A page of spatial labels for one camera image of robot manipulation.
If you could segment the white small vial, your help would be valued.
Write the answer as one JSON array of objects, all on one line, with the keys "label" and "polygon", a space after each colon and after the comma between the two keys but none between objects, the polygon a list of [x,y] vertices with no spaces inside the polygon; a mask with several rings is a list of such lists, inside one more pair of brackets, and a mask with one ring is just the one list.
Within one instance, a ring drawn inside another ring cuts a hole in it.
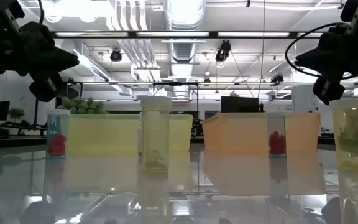
[{"label": "white small vial", "polygon": [[47,117],[47,155],[65,157],[69,133],[70,110],[48,110]]}]

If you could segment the clear narrow bottle red pills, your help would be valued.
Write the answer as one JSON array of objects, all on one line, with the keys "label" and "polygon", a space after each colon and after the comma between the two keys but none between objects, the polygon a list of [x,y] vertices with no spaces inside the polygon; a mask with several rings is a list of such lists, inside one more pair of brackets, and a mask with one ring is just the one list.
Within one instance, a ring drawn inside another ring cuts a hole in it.
[{"label": "clear narrow bottle red pills", "polygon": [[286,130],[284,113],[268,113],[268,145],[271,156],[286,156]]}]

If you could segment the yellow-green medicine bottle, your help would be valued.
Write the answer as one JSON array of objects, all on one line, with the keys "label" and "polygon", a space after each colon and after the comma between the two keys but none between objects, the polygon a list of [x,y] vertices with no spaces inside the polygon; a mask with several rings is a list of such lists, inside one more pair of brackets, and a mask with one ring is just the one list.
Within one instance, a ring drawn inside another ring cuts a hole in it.
[{"label": "yellow-green medicine bottle", "polygon": [[168,174],[171,99],[149,96],[142,105],[142,167],[148,174]]}]

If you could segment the yellow translucent plastic bin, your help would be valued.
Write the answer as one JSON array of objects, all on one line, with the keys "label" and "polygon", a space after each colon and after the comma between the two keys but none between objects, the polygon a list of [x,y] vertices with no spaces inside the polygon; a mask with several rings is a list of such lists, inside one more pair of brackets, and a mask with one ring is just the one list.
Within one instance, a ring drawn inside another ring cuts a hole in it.
[{"label": "yellow translucent plastic bin", "polygon": [[[190,149],[193,117],[170,116],[169,154]],[[73,114],[70,116],[66,156],[134,156],[141,126],[138,114]]]}]

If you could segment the orange translucent plastic bin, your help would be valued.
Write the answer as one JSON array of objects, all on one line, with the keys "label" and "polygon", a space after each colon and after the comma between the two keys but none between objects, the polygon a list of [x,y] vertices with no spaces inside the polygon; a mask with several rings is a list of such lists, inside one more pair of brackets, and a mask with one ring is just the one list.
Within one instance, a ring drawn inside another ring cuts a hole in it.
[{"label": "orange translucent plastic bin", "polygon": [[[267,114],[218,113],[204,120],[206,148],[225,154],[270,154]],[[284,114],[286,155],[315,153],[318,148],[320,114]]]}]

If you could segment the small potted desk plant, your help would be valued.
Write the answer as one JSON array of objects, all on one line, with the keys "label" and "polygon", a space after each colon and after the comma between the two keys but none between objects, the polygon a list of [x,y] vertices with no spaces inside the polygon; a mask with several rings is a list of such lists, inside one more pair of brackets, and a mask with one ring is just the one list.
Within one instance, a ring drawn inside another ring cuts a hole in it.
[{"label": "small potted desk plant", "polygon": [[13,122],[20,120],[24,117],[25,113],[23,109],[11,108],[8,110],[8,115]]}]

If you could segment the green artificial potted plant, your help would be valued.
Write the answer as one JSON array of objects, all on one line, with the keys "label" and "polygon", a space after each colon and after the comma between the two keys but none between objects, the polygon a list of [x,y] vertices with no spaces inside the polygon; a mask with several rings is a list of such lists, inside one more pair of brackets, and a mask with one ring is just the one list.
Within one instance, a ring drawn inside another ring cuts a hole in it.
[{"label": "green artificial potted plant", "polygon": [[69,99],[62,98],[61,103],[57,106],[58,109],[69,110],[71,114],[106,114],[104,103],[96,101],[93,98],[76,97]]}]

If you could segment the black desk monitor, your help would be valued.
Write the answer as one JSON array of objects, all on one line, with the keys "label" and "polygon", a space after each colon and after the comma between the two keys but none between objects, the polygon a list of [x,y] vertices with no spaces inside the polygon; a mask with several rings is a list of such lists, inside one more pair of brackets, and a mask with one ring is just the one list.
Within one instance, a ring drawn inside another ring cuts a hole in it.
[{"label": "black desk monitor", "polygon": [[0,101],[0,121],[7,120],[10,101]]}]

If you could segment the black office monitor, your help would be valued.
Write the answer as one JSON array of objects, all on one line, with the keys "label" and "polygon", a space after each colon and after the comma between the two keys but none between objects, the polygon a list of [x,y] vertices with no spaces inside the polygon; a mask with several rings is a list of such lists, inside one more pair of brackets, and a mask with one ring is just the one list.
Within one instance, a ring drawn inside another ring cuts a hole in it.
[{"label": "black office monitor", "polygon": [[258,98],[244,98],[239,96],[221,97],[222,113],[258,113],[259,111]]}]

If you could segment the black aluminium rig frame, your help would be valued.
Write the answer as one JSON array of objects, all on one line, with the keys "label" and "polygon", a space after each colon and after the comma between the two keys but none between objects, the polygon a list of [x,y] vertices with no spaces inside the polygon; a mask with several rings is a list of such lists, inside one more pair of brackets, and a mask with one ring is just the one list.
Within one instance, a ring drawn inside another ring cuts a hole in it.
[{"label": "black aluminium rig frame", "polygon": [[55,39],[295,39],[306,32],[51,31]]}]

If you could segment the silver ventilation duct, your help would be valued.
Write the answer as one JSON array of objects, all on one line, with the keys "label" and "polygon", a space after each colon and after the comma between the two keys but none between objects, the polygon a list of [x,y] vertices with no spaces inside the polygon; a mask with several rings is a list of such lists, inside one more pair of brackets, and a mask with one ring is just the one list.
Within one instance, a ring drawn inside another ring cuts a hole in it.
[{"label": "silver ventilation duct", "polygon": [[[199,31],[203,25],[206,0],[163,0],[166,29]],[[170,75],[176,82],[188,82],[193,71],[198,44],[192,39],[173,40],[169,44]]]}]

